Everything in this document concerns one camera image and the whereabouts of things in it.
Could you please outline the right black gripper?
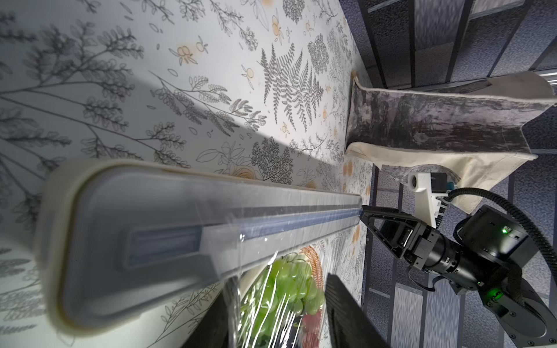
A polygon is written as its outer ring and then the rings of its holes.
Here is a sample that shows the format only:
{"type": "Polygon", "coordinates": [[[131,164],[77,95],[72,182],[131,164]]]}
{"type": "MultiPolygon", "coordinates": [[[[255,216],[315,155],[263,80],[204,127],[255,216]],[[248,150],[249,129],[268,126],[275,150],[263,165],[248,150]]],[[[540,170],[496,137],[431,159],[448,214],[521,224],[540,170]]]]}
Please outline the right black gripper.
{"type": "Polygon", "coordinates": [[[360,220],[385,220],[382,242],[393,255],[408,263],[408,271],[434,274],[430,286],[417,283],[426,291],[447,280],[454,291],[476,291],[483,285],[483,259],[441,234],[437,229],[416,220],[396,208],[363,205],[360,220]]]}

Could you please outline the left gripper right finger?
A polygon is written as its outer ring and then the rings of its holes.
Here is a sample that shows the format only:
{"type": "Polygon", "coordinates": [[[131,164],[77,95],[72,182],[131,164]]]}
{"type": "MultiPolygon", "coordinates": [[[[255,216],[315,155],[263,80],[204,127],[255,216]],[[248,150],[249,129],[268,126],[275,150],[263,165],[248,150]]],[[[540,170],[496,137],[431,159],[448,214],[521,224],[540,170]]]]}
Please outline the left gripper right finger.
{"type": "Polygon", "coordinates": [[[332,347],[390,347],[337,275],[326,277],[325,300],[332,347]]]}

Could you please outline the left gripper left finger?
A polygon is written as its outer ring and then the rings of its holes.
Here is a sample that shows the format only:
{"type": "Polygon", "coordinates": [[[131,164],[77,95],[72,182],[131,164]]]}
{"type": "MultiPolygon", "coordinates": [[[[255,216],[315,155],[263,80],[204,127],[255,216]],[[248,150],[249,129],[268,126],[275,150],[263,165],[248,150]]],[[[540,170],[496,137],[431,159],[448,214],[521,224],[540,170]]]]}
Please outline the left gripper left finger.
{"type": "Polygon", "coordinates": [[[182,348],[222,348],[229,345],[228,306],[221,292],[209,310],[181,346],[182,348]]]}

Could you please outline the clear plastic wrap sheet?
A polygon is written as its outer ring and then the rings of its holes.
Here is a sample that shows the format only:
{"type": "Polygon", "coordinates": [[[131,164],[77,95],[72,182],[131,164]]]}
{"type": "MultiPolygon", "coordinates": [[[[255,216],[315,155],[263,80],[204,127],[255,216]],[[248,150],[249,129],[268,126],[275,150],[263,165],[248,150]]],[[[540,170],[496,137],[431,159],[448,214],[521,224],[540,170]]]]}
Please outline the clear plastic wrap sheet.
{"type": "Polygon", "coordinates": [[[218,253],[223,287],[186,347],[319,347],[325,310],[319,242],[359,223],[353,194],[289,190],[235,208],[218,253]]]}

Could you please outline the grey plastic wrap dispenser box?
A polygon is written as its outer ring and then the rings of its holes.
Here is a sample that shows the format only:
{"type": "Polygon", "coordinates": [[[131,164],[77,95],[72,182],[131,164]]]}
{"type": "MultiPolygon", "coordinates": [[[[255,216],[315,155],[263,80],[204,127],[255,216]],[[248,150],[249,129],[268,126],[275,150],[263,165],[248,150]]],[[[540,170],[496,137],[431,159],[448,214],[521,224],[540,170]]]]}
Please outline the grey plastic wrap dispenser box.
{"type": "Polygon", "coordinates": [[[49,320],[94,336],[359,223],[356,194],[130,159],[44,184],[34,255],[49,320]]]}

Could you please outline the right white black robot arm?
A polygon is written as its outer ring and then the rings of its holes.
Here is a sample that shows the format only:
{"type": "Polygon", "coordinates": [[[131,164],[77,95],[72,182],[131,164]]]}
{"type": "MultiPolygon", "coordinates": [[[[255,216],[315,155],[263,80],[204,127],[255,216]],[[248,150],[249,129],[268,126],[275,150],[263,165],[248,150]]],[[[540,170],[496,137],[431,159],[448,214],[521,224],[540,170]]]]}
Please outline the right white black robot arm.
{"type": "Polygon", "coordinates": [[[458,295],[477,292],[517,347],[556,343],[556,317],[522,275],[535,243],[510,215],[484,205],[452,239],[407,213],[365,206],[361,221],[373,220],[383,222],[374,235],[410,270],[435,275],[433,284],[448,281],[458,295]]]}

